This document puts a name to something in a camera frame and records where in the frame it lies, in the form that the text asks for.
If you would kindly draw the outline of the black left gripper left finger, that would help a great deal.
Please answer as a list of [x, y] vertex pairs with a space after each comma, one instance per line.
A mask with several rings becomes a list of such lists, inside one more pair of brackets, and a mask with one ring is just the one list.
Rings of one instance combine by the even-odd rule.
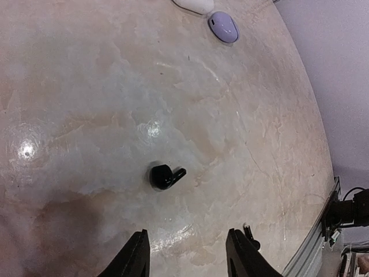
[[145, 229], [136, 231], [98, 277], [149, 277], [150, 244]]

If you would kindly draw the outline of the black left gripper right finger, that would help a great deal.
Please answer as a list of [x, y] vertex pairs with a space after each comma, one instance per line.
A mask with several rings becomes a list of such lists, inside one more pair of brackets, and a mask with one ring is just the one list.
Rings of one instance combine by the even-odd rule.
[[229, 229], [226, 243], [228, 276], [282, 276], [238, 229]]

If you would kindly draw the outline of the purple earbud charging case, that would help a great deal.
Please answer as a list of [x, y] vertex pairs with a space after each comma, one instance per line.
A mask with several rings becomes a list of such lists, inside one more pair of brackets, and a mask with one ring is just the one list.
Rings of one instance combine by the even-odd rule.
[[225, 12], [214, 12], [208, 19], [208, 26], [213, 34], [224, 43], [235, 43], [240, 36], [233, 18]]

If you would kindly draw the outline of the white earbud charging case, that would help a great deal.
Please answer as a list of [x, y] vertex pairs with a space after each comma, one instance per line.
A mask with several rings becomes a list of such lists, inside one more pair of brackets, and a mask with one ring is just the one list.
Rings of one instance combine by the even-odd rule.
[[182, 9], [205, 15], [214, 9], [214, 0], [172, 0]]

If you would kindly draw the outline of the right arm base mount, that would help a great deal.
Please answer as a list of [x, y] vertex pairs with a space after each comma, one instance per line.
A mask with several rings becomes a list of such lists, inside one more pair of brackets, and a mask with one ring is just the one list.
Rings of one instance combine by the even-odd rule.
[[325, 242], [334, 241], [339, 229], [368, 226], [368, 189], [359, 188], [353, 199], [338, 199], [338, 191], [331, 194], [321, 217], [322, 236]]

